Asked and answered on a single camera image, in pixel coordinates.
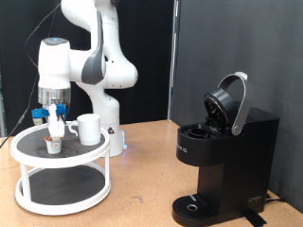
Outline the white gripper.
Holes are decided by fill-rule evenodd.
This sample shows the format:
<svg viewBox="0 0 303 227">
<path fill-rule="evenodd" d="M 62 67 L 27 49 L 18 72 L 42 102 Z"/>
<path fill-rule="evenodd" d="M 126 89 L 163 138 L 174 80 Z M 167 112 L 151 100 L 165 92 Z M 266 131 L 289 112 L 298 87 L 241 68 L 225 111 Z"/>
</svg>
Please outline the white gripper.
<svg viewBox="0 0 303 227">
<path fill-rule="evenodd" d="M 48 107 L 47 126 L 50 137 L 53 139 L 52 147 L 58 149 L 61 147 L 61 139 L 65 132 L 65 108 L 62 104 L 51 104 Z"/>
</svg>

